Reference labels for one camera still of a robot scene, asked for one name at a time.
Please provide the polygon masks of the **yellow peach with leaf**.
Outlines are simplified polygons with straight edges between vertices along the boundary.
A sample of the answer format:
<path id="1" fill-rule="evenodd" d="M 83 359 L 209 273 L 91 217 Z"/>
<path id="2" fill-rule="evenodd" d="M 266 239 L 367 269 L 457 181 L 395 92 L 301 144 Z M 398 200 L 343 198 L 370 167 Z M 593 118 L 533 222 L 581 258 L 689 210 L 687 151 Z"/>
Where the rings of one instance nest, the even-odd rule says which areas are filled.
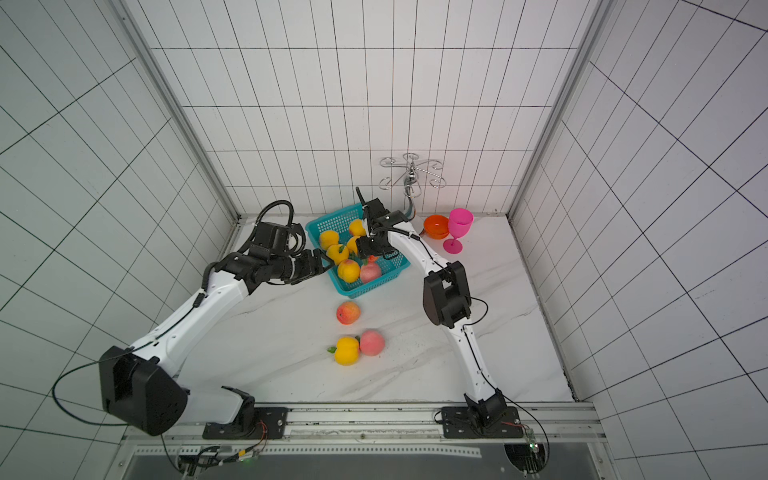
<path id="1" fill-rule="evenodd" d="M 324 251 L 327 251 L 330 247 L 339 243 L 340 235 L 334 230 L 326 230 L 321 232 L 319 235 L 320 248 Z"/>

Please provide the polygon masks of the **pink peach bottom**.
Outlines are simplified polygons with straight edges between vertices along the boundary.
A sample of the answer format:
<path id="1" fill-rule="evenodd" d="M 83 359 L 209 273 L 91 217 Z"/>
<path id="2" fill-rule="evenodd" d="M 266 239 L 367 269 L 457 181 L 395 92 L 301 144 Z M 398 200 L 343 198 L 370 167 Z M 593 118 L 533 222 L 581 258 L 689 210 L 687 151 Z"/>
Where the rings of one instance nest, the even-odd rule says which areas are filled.
<path id="1" fill-rule="evenodd" d="M 368 284 L 382 275 L 381 267 L 377 263 L 366 263 L 361 266 L 359 279 L 363 284 Z"/>

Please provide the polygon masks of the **pink peach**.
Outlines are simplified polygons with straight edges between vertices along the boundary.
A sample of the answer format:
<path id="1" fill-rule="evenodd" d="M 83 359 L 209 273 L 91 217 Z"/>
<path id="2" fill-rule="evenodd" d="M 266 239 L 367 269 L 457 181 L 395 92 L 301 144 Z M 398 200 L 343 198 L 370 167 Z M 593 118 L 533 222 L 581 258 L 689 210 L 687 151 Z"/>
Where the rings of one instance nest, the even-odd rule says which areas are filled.
<path id="1" fill-rule="evenodd" d="M 378 356 L 386 347 L 386 340 L 375 330 L 364 331 L 359 338 L 360 352 L 365 356 Z"/>
<path id="2" fill-rule="evenodd" d="M 361 266 L 359 279 L 363 284 L 368 284 L 382 275 L 381 267 L 377 263 L 366 263 Z"/>

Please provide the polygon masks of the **yellow red peach top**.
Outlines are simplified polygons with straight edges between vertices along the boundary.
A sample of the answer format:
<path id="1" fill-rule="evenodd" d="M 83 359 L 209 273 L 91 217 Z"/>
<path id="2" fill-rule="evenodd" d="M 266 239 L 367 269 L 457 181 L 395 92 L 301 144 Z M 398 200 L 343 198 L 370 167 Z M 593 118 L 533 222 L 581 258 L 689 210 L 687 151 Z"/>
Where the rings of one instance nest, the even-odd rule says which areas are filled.
<path id="1" fill-rule="evenodd" d="M 341 261 L 337 266 L 337 275 L 340 280 L 347 284 L 353 284 L 360 278 L 360 265 L 350 259 Z"/>

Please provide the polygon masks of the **yellow peach leaf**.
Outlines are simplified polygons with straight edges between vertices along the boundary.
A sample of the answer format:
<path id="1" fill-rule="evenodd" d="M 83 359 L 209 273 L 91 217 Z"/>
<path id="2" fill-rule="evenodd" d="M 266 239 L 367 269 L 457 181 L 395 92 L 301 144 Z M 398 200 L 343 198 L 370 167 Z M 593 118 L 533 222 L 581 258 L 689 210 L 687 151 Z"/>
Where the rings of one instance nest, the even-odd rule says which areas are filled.
<path id="1" fill-rule="evenodd" d="M 339 365 L 354 365 L 360 356 L 359 340 L 356 337 L 341 337 L 327 352 L 333 355 L 334 361 Z"/>

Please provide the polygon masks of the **yellow peach red spot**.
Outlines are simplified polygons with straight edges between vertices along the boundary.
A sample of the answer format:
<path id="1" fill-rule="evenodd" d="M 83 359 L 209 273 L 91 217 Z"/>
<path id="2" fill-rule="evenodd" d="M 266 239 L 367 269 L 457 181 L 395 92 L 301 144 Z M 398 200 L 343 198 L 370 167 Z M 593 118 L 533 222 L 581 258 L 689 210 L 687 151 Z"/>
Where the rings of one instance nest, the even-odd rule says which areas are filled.
<path id="1" fill-rule="evenodd" d="M 351 237 L 349 239 L 349 241 L 346 244 L 347 249 L 354 256 L 358 256 L 359 255 L 358 246 L 357 246 L 357 240 L 358 239 L 359 239 L 359 236 L 353 236 L 353 237 Z"/>

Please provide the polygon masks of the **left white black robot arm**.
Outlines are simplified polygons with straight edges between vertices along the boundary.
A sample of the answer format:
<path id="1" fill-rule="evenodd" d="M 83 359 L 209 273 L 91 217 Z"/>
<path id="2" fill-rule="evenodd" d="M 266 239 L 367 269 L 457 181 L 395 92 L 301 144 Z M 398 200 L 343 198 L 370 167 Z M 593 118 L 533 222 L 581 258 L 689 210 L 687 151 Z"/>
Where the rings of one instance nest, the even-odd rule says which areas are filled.
<path id="1" fill-rule="evenodd" d="M 163 323 L 128 348 L 112 347 L 99 360 L 103 409 L 150 436 L 177 424 L 202 423 L 206 437 L 248 439 L 259 417 L 252 395 L 229 386 L 193 392 L 177 377 L 197 343 L 261 284 L 295 285 L 330 270 L 320 249 L 296 255 L 232 252 L 206 267 L 203 284 Z"/>

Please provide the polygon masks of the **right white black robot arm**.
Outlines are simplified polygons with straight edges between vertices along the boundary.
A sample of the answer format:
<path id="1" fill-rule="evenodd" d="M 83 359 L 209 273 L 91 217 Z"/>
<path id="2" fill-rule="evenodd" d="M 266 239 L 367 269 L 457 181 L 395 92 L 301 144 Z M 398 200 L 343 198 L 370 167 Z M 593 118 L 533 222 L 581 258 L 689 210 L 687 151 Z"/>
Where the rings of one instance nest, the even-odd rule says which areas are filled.
<path id="1" fill-rule="evenodd" d="M 471 319 L 473 298 L 464 266 L 435 252 L 402 212 L 391 212 L 376 199 L 365 203 L 362 209 L 366 235 L 356 241 L 358 251 L 365 256 L 402 254 L 424 271 L 424 312 L 452 343 L 468 386 L 464 394 L 466 413 L 455 427 L 478 437 L 524 437 L 525 426 L 492 381 L 481 355 L 474 333 L 475 321 Z"/>

